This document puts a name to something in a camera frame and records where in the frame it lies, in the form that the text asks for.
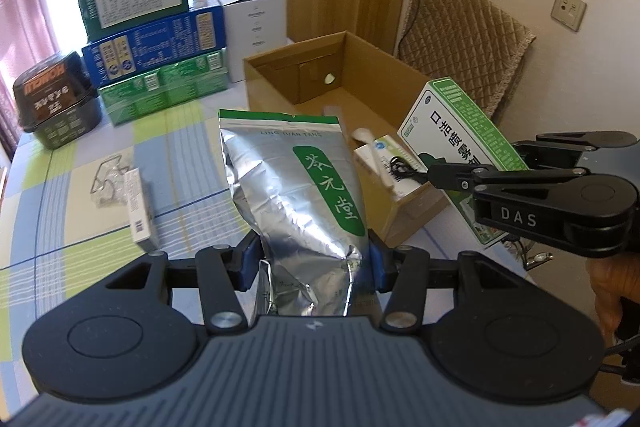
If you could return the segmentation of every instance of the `black container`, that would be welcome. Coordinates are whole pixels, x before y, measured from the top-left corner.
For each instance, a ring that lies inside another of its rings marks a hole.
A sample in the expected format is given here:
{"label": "black container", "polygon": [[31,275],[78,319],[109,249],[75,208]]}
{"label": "black container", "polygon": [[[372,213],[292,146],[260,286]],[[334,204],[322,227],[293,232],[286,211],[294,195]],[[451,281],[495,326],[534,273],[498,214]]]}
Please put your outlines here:
{"label": "black container", "polygon": [[47,149],[91,131],[102,114],[78,53],[58,53],[21,74],[14,82],[18,123]]}

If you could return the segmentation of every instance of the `brown label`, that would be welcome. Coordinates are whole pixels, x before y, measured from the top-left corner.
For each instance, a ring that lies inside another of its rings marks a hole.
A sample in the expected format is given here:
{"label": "brown label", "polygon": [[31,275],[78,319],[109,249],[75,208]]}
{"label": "brown label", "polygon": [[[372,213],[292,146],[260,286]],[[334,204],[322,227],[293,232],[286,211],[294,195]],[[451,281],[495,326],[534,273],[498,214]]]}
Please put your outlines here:
{"label": "brown label", "polygon": [[64,62],[60,62],[56,64],[52,68],[43,71],[42,73],[37,74],[33,78],[29,79],[24,83],[24,93],[31,94],[33,91],[37,90],[39,87],[45,86],[49,84],[50,81],[56,79],[59,76],[65,74],[65,64]]}
{"label": "brown label", "polygon": [[57,64],[34,76],[24,84],[24,93],[33,104],[33,112],[38,122],[65,110],[76,103],[65,65]]}

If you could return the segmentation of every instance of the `human hand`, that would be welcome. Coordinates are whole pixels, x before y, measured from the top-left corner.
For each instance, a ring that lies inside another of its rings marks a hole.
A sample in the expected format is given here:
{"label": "human hand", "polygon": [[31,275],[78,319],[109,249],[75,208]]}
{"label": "human hand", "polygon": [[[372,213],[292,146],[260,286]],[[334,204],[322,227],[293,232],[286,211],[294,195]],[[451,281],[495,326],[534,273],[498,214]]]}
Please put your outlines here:
{"label": "human hand", "polygon": [[640,303],[640,255],[620,253],[604,259],[589,259],[587,272],[595,293],[600,331],[607,346],[622,319],[620,298]]}

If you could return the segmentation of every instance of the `blue box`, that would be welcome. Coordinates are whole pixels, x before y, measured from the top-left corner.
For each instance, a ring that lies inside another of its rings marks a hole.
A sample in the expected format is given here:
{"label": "blue box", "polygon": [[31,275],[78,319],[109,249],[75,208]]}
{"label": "blue box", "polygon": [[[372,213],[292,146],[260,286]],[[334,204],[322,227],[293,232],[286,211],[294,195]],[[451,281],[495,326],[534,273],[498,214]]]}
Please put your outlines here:
{"label": "blue box", "polygon": [[226,47],[222,6],[193,0],[187,13],[136,26],[82,48],[95,87]]}

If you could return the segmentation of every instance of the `silver foil bag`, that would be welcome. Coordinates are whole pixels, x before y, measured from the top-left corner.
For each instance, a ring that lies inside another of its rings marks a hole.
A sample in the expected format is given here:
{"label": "silver foil bag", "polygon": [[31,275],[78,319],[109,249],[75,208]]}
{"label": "silver foil bag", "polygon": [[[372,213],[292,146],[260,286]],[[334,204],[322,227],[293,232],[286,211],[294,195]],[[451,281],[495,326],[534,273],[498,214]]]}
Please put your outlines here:
{"label": "silver foil bag", "polygon": [[262,238],[256,311],[379,314],[360,182],[335,117],[220,111],[226,178]]}

